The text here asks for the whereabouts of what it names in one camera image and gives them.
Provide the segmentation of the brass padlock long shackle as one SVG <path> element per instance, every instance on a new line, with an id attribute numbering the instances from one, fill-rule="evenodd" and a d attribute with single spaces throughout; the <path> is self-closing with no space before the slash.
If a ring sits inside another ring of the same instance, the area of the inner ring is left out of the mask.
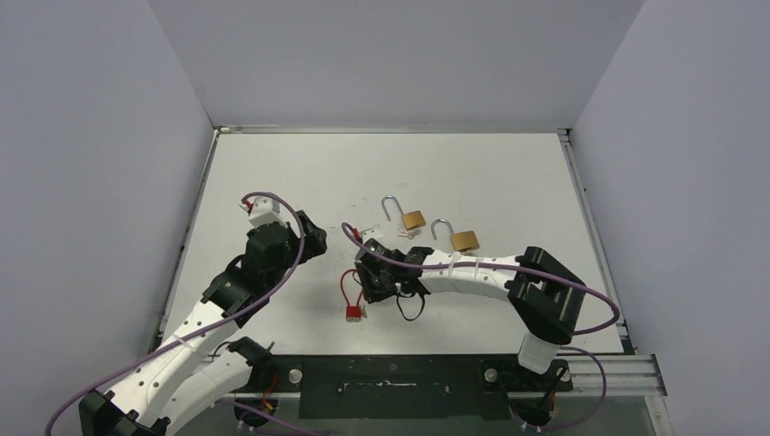
<path id="1" fill-rule="evenodd" d="M 422 211 L 414 210 L 410 212 L 405 212 L 400 204 L 400 201 L 394 195 L 391 195 L 391 194 L 383 196 L 380 200 L 380 206 L 388 222 L 391 222 L 392 218 L 395 216 L 394 213 L 390 212 L 389 207 L 391 205 L 394 206 L 396 211 L 398 212 L 401 223 L 406 231 L 408 232 L 414 231 L 426 225 L 427 222 Z"/>

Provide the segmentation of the brass padlock with key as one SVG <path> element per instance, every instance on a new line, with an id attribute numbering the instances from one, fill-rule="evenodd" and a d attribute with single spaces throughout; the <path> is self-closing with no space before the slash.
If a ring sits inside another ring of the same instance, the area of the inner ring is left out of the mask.
<path id="1" fill-rule="evenodd" d="M 434 240 L 438 239 L 437 227 L 443 225 L 449 232 L 449 240 L 452 245 L 452 249 L 455 252 L 465 253 L 476 251 L 480 247 L 479 239 L 474 231 L 455 232 L 450 221 L 439 218 L 434 220 L 430 225 L 431 236 Z"/>

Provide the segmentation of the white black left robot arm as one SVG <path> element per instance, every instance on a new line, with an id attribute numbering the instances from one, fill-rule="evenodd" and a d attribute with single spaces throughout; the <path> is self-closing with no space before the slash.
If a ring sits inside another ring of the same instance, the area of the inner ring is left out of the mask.
<path id="1" fill-rule="evenodd" d="M 91 390 L 78 411 L 84 435 L 174 435 L 222 396 L 270 381 L 270 353 L 241 337 L 213 362 L 204 359 L 241 329 L 297 266 L 327 251 L 327 233 L 307 215 L 299 227 L 274 211 L 260 213 L 245 250 L 215 276 L 157 355 L 106 391 Z"/>

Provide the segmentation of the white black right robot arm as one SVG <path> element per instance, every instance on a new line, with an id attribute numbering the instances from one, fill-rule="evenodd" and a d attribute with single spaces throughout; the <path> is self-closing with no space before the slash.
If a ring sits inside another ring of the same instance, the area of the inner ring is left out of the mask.
<path id="1" fill-rule="evenodd" d="M 456 292 L 511 304 L 527 329 L 513 376 L 527 390 L 548 379 L 559 350 L 571 343 L 585 298 L 585 284 L 534 246 L 519 256 L 485 258 L 424 246 L 404 253 L 370 239 L 359 249 L 354 265 L 367 302 Z"/>

